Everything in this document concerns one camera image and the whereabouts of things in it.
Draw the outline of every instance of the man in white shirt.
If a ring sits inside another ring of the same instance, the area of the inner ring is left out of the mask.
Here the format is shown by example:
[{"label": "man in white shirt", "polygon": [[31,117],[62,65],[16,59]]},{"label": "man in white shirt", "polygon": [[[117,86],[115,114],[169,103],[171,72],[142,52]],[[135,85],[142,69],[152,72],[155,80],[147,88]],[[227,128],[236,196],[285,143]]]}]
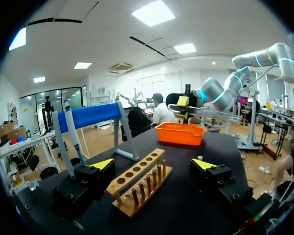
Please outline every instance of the man in white shirt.
[{"label": "man in white shirt", "polygon": [[163,96],[160,93],[153,94],[152,99],[156,106],[153,111],[152,123],[158,125],[163,122],[177,122],[174,113],[168,110],[166,104],[163,102]]}]

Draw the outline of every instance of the cardboard box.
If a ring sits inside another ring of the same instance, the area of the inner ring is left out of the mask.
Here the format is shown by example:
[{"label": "cardboard box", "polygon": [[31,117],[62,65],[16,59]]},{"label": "cardboard box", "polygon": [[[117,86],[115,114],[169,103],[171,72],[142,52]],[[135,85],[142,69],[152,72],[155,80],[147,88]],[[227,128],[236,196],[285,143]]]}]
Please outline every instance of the cardboard box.
[{"label": "cardboard box", "polygon": [[18,172],[13,175],[10,175],[10,180],[12,182],[13,187],[18,186],[18,184],[22,182],[22,178]]},{"label": "cardboard box", "polygon": [[18,137],[22,137],[22,136],[25,136],[25,139],[27,139],[25,127],[19,127],[19,128],[14,129],[13,131],[7,133],[5,136],[1,137],[1,141],[16,140]]},{"label": "cardboard box", "polygon": [[14,130],[14,123],[3,124],[0,126],[0,138]]}]

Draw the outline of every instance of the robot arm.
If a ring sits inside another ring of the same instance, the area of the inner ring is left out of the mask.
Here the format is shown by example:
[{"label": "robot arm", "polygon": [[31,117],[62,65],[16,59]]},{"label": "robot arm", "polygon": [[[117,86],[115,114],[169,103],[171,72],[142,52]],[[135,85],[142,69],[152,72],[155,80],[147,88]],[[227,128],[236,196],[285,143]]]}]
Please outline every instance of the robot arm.
[{"label": "robot arm", "polygon": [[200,106],[211,102],[218,111],[228,111],[235,103],[243,84],[250,78],[251,72],[248,66],[265,67],[277,64],[281,71],[281,78],[294,84],[294,60],[291,49],[284,43],[276,43],[271,47],[238,55],[232,59],[237,71],[231,73],[225,81],[226,87],[222,87],[214,78],[208,78],[201,88],[196,90],[197,104]]},{"label": "robot arm", "polygon": [[116,101],[118,101],[120,99],[120,97],[126,99],[128,101],[128,104],[132,107],[135,107],[136,104],[133,100],[131,100],[130,98],[128,98],[127,96],[125,96],[124,94],[122,94],[121,92],[118,92],[116,95]]}]

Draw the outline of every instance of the ceiling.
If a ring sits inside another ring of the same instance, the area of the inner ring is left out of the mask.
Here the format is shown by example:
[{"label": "ceiling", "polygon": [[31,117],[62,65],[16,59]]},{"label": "ceiling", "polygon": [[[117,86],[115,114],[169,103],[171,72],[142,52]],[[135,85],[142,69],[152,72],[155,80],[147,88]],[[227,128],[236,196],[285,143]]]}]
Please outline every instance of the ceiling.
[{"label": "ceiling", "polygon": [[[25,24],[46,18],[82,22],[28,26],[26,45],[7,53],[2,72],[19,91],[27,91],[78,82],[88,75],[107,75],[109,68],[120,61],[133,63],[135,70],[162,63],[168,65],[166,72],[228,69],[234,55],[276,42],[285,42],[294,51],[291,34],[256,0],[163,0],[176,18],[148,27],[131,13],[153,1],[49,1]],[[139,39],[164,56],[129,37]],[[180,55],[172,48],[186,43],[193,43],[197,52]],[[202,55],[206,57],[187,60]],[[74,70],[78,61],[93,64],[87,70]],[[39,76],[45,76],[46,81],[35,84],[33,78]]]}]

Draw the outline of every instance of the wooden test tube rack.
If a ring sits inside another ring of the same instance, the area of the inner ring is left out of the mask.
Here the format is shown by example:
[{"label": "wooden test tube rack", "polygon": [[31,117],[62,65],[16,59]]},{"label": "wooden test tube rack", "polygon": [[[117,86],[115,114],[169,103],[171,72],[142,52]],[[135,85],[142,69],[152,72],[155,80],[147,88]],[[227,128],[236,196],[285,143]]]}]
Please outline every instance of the wooden test tube rack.
[{"label": "wooden test tube rack", "polygon": [[[138,162],[136,165],[140,165],[142,162],[146,162],[146,158],[152,156],[152,154],[155,153],[161,153],[161,155],[164,153],[164,150],[161,149],[155,149],[153,152],[151,152],[148,156],[146,156],[144,159],[142,159],[140,162]],[[153,162],[157,161],[157,165],[155,165],[147,174],[145,174],[141,179],[139,179],[138,182],[136,182],[129,190],[127,190],[124,194],[120,195],[119,192],[121,189],[124,189],[127,187],[130,183],[133,182],[133,180],[129,180],[128,182],[124,182],[122,184],[118,183],[121,182],[120,179],[123,179],[124,176],[128,173],[134,173],[132,169],[136,167],[134,165],[129,169],[128,171],[121,174],[119,177],[117,177],[115,180],[111,182],[108,189],[112,192],[111,194],[115,197],[115,201],[113,202],[113,205],[116,206],[119,210],[124,212],[129,217],[133,217],[134,214],[136,214],[143,205],[155,194],[155,192],[161,187],[161,185],[164,183],[164,181],[167,179],[169,174],[172,172],[172,167],[166,166],[166,160],[162,161],[162,164],[160,163],[160,159],[156,158],[155,155]],[[131,176],[130,178],[137,179],[138,175]]]}]

